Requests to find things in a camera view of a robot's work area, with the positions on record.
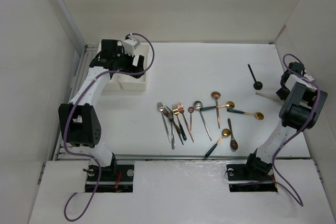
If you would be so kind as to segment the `copper spoon long handle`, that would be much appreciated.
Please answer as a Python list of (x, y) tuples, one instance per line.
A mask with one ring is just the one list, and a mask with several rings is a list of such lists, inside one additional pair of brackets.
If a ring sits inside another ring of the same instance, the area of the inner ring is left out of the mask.
[[(218, 106), (218, 99), (221, 97), (221, 94), (218, 91), (213, 91), (211, 93), (211, 97), (215, 100), (215, 105)], [(217, 115), (217, 124), (218, 128), (220, 129), (221, 127), (221, 121), (220, 121), (220, 115), (219, 115), (219, 108), (216, 108), (216, 115)]]

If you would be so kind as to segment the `black spoon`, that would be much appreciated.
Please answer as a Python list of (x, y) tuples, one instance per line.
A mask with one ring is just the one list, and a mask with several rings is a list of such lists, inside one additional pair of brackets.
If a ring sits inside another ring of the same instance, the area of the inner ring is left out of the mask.
[(251, 68), (251, 65), (248, 64), (247, 66), (248, 66), (248, 69), (249, 69), (249, 71), (250, 71), (250, 74), (251, 74), (251, 76), (252, 76), (252, 78), (253, 78), (253, 80), (254, 80), (254, 84), (253, 84), (254, 89), (255, 89), (255, 90), (261, 90), (261, 89), (263, 88), (263, 84), (262, 84), (260, 81), (257, 81), (257, 79), (256, 79), (256, 77), (255, 77), (255, 75), (254, 75), (254, 72), (253, 72), (253, 70), (252, 70), (252, 68)]

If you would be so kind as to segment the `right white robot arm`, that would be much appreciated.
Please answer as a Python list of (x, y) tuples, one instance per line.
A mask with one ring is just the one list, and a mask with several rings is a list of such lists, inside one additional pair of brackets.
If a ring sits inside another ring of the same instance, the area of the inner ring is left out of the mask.
[(243, 166), (244, 175), (254, 179), (268, 174), (277, 153), (294, 134), (312, 128), (321, 113), (328, 94), (319, 90), (308, 79), (301, 62), (291, 62), (281, 76), (281, 88), (276, 92), (284, 104), (280, 109), (280, 121), (267, 141), (248, 156)]

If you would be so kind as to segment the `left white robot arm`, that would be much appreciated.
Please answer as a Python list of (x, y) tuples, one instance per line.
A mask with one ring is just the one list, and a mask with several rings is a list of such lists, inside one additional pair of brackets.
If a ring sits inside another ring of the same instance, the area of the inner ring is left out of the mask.
[(117, 72), (130, 73), (136, 79), (144, 75), (144, 56), (139, 56), (137, 64), (133, 63), (134, 52), (140, 44), (130, 37), (123, 41), (103, 39), (81, 88), (70, 102), (61, 104), (58, 109), (64, 144), (78, 147), (81, 156), (97, 160), (101, 165), (99, 174), (105, 180), (114, 179), (118, 168), (112, 163), (113, 153), (100, 142), (102, 129), (95, 106)]

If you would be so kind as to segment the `dark bronze spoon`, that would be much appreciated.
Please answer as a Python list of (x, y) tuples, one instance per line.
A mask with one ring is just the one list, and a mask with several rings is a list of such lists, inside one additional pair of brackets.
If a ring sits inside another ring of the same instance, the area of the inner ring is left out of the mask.
[(233, 128), (232, 128), (232, 123), (231, 123), (230, 118), (228, 118), (227, 121), (228, 121), (229, 130), (231, 132), (231, 134), (230, 134), (230, 136), (231, 136), (230, 147), (233, 151), (236, 151), (236, 150), (238, 150), (238, 143), (235, 140), (234, 135), (233, 135)]

